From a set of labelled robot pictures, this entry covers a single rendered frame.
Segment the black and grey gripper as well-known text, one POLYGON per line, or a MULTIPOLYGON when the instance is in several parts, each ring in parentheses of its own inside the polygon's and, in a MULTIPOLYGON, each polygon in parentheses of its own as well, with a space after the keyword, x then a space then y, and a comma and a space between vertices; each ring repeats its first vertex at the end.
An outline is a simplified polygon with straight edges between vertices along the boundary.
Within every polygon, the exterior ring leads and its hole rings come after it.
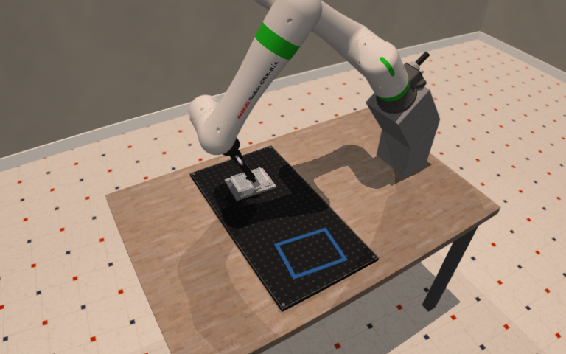
POLYGON ((242 156, 241 152, 238 150, 239 147, 240 147, 240 141, 237 138, 237 140, 234 143, 234 145, 232 146, 232 148, 227 153, 224 153, 223 155, 224 156, 230 156, 231 159, 234 160, 236 165, 239 165, 240 168, 242 169, 242 171, 244 172, 244 174, 247 176, 246 180, 248 179, 251 182, 251 184, 254 186, 254 188, 257 188, 261 184, 257 180, 256 176, 251 172, 251 169, 248 167, 248 165, 245 163, 245 158, 242 156))

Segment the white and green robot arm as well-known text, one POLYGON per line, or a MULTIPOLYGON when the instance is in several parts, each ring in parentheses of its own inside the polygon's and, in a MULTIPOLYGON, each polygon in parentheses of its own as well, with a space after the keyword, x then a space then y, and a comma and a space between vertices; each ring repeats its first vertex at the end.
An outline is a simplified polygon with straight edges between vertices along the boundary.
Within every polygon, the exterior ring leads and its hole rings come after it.
POLYGON ((310 32, 367 79, 386 113, 409 109, 416 100, 416 89, 427 84, 419 66, 430 56, 428 52, 403 65, 395 46, 322 0, 255 1, 269 12, 223 98, 202 95, 189 106, 200 146, 209 154, 222 155, 232 148, 259 98, 310 32))

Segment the blue tape outline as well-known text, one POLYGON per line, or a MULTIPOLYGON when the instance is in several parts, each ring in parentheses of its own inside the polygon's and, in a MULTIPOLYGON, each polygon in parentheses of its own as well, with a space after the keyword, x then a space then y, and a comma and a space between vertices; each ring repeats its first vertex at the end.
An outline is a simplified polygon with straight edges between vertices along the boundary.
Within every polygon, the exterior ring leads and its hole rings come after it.
POLYGON ((347 260, 346 256, 345 256, 344 253, 340 250, 339 246, 337 245, 337 243, 335 242, 335 240, 333 239, 333 237, 331 236, 331 234, 328 232, 328 230, 327 230, 326 228, 319 229, 319 230, 317 230, 317 231, 310 232, 310 233, 307 233, 307 234, 305 234, 305 235, 301 235, 301 236, 298 236, 298 237, 294 237, 294 238, 291 238, 291 239, 289 239, 289 240, 282 241, 282 242, 280 242, 280 243, 275 243, 274 245, 275 245, 275 247, 277 248, 279 254, 281 255, 281 257, 282 257, 282 259, 283 259, 285 265, 287 266, 287 269, 289 270, 289 272, 290 272, 290 274, 291 274, 291 276, 292 276, 293 279, 296 279, 296 278, 298 278, 298 277, 302 277, 302 276, 304 276, 304 275, 310 274, 310 273, 315 272, 315 271, 319 271, 319 270, 321 270, 321 269, 323 269, 323 268, 327 268, 327 267, 333 266, 333 265, 335 265, 335 264, 338 264, 338 263, 341 263, 341 262, 347 260), (333 245, 335 246, 335 248, 338 250, 338 252, 339 252, 339 254, 341 255, 342 259, 333 261, 333 262, 331 262, 331 263, 327 263, 327 264, 322 265, 322 266, 319 266, 319 267, 317 267, 317 268, 310 269, 309 271, 305 271, 305 272, 302 272, 302 273, 300 273, 300 274, 295 274, 294 271, 292 270, 290 264, 288 263, 287 258, 285 257, 283 251, 281 250, 280 245, 283 245, 283 244, 286 244, 286 243, 289 243, 289 242, 292 242, 292 241, 295 241, 295 240, 299 240, 299 239, 302 239, 302 238, 304 238, 304 237, 308 237, 308 236, 310 236, 310 235, 318 234, 318 233, 320 233, 320 232, 325 232, 325 233, 326 233, 326 235, 327 235, 328 238, 332 241, 332 243, 333 243, 333 245))

